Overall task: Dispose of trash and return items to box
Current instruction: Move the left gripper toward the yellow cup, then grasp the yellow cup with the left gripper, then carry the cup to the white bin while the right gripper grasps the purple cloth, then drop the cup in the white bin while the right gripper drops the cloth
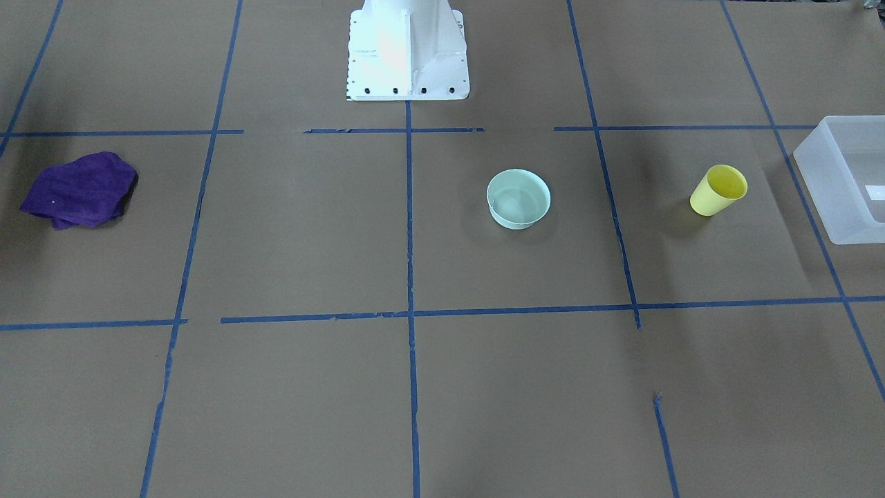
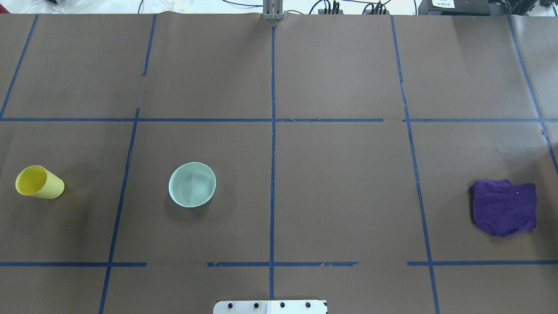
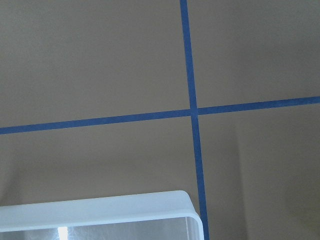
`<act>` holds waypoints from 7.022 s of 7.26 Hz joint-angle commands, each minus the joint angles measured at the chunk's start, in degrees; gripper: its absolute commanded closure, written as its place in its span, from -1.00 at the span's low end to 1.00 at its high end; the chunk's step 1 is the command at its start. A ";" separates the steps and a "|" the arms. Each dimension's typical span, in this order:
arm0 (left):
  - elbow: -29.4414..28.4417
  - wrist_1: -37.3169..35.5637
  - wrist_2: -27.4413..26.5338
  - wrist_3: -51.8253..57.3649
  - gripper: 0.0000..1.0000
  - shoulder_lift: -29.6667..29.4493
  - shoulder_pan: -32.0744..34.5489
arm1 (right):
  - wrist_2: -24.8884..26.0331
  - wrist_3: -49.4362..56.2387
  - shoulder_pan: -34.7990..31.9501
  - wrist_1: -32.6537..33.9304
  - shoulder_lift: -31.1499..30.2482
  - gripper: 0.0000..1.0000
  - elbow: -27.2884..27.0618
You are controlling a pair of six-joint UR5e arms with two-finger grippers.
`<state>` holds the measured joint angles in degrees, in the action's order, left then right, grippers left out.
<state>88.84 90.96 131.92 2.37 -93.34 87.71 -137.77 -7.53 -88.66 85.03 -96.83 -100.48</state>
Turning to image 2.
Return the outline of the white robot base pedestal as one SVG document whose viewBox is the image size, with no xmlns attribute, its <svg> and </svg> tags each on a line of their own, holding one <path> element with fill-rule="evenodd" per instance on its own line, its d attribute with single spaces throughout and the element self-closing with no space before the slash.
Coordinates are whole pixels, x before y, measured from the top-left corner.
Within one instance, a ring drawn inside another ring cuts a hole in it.
<svg viewBox="0 0 558 314">
<path fill-rule="evenodd" d="M 214 314 L 327 314 L 326 300 L 222 300 Z"/>
</svg>

